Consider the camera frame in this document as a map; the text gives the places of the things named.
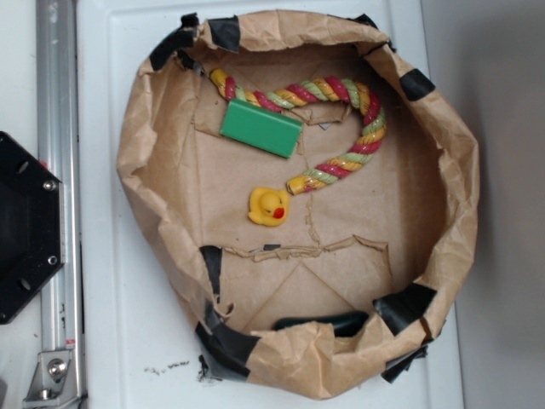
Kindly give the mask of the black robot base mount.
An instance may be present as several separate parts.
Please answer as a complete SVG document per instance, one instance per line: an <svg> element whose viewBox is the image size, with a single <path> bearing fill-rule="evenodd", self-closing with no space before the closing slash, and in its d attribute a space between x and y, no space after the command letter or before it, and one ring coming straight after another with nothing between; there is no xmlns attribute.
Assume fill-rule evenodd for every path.
<svg viewBox="0 0 545 409"><path fill-rule="evenodd" d="M1 323L7 325L63 266L62 183L1 133Z"/></svg>

